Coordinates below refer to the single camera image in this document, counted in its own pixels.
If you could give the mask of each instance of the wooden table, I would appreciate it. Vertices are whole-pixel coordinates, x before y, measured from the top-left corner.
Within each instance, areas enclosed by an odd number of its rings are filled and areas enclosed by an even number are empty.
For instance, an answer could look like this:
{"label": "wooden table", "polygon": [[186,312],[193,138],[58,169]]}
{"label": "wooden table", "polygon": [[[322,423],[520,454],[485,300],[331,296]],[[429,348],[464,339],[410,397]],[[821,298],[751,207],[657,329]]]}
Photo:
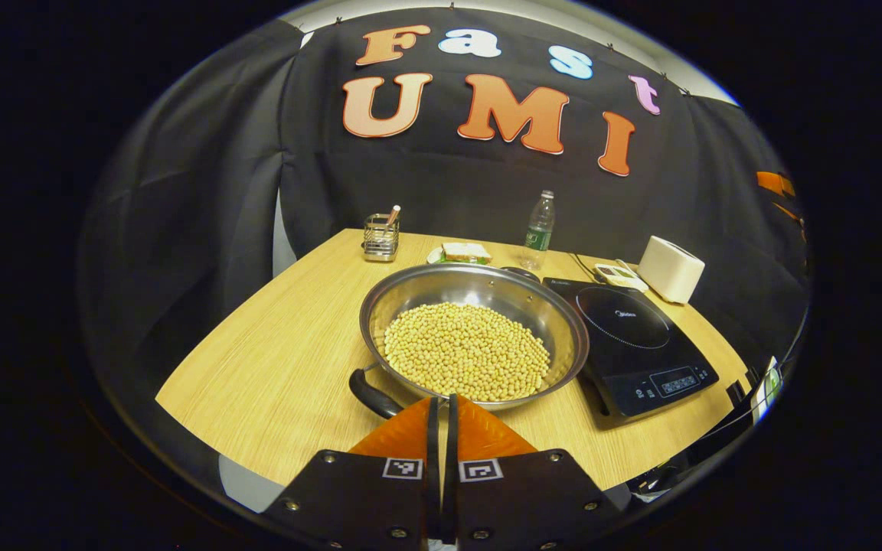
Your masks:
{"label": "wooden table", "polygon": [[[386,264],[364,261],[362,240],[360,230],[343,230],[267,283],[176,367],[158,404],[207,445],[277,484],[289,484],[319,449],[348,450],[376,429],[383,419],[347,385],[353,370],[374,362],[358,327],[360,304],[390,273],[424,264],[443,241],[465,240],[402,233],[396,260]],[[521,247],[476,242],[493,266],[519,265]],[[536,275],[591,280],[556,251]],[[598,412],[578,380],[496,414],[538,449],[570,451],[602,489],[661,464],[713,428],[732,409],[725,388],[735,380],[750,390],[745,366],[713,325],[690,306],[646,295],[700,348],[720,374],[717,384],[632,422]],[[382,369],[367,380],[401,405],[417,400]],[[446,430],[442,422],[442,437]]]}

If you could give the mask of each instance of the plastic water bottle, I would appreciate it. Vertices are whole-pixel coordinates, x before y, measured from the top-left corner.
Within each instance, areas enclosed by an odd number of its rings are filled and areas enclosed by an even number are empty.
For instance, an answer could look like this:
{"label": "plastic water bottle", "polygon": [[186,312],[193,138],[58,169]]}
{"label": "plastic water bottle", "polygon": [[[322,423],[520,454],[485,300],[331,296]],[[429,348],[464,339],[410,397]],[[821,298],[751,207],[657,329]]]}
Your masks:
{"label": "plastic water bottle", "polygon": [[539,269],[543,266],[543,258],[550,248],[550,234],[554,230],[554,192],[544,189],[540,194],[540,202],[533,207],[529,216],[529,229],[526,230],[524,255],[521,264],[526,269]]}

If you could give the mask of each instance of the induction cooker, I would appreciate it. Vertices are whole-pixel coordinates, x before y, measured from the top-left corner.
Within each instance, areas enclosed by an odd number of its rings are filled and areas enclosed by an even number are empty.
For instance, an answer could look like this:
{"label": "induction cooker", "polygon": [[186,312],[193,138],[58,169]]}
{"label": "induction cooker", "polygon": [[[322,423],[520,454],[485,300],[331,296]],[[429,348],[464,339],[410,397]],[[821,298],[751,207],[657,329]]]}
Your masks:
{"label": "induction cooker", "polygon": [[591,380],[603,414],[657,412],[720,380],[682,329],[644,293],[628,287],[544,278],[577,310],[591,349],[581,376]]}

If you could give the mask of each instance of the black pan handle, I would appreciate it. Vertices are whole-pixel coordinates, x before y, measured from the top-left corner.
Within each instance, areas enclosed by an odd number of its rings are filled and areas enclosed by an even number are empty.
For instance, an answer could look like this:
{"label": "black pan handle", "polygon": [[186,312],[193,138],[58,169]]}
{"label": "black pan handle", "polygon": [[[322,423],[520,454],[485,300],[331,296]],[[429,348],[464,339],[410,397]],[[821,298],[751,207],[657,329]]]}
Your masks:
{"label": "black pan handle", "polygon": [[349,390],[353,391],[365,407],[370,408],[374,414],[382,416],[383,419],[389,419],[403,410],[393,398],[367,383],[365,370],[355,370],[349,376]]}

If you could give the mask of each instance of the white wall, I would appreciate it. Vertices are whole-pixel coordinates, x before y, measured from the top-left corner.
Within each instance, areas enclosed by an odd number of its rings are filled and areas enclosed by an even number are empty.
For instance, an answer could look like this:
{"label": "white wall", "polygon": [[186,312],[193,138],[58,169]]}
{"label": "white wall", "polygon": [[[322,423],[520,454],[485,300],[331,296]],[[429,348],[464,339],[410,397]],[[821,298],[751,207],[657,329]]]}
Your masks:
{"label": "white wall", "polygon": [[[318,0],[305,4],[281,15],[303,32],[334,24],[335,18],[343,20],[406,8],[447,8],[450,0]],[[554,27],[575,32],[599,44],[612,43],[615,49],[637,60],[658,73],[665,73],[673,83],[690,91],[690,94],[717,98],[737,104],[726,91],[722,90],[710,77],[690,65],[665,46],[648,38],[647,35],[628,27],[621,21],[601,11],[567,0],[458,0],[455,8],[500,11],[504,14],[519,15],[531,20],[546,22]]]}

